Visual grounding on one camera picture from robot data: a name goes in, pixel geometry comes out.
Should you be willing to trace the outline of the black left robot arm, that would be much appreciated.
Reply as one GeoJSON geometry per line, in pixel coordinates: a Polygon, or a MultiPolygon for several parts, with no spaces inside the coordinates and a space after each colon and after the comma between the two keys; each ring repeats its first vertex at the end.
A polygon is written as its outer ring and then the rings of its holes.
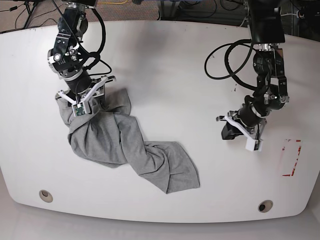
{"type": "Polygon", "coordinates": [[[251,152],[262,149],[262,133],[266,117],[273,110],[280,110],[289,102],[287,78],[284,69],[283,50],[279,44],[285,42],[281,21],[281,1],[249,0],[248,26],[250,44],[257,46],[252,65],[257,73],[252,95],[246,95],[238,110],[220,115],[216,121],[224,121],[221,131],[223,140],[246,137],[245,148],[251,152]]]}

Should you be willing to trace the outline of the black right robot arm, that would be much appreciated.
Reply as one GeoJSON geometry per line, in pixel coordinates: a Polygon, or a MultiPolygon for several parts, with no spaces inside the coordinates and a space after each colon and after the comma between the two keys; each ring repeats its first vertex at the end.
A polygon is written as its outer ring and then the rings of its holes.
{"type": "Polygon", "coordinates": [[[67,0],[66,8],[60,13],[57,23],[58,34],[54,47],[48,51],[47,62],[51,70],[68,86],[66,91],[59,90],[57,99],[65,100],[74,116],[79,117],[91,113],[90,100],[101,97],[105,93],[105,84],[115,81],[110,75],[110,68],[105,73],[92,73],[98,63],[107,66],[101,59],[106,43],[106,26],[98,13],[96,0],[67,0]],[[87,51],[82,43],[88,29],[86,10],[92,10],[101,26],[101,43],[96,51],[87,51]]]}

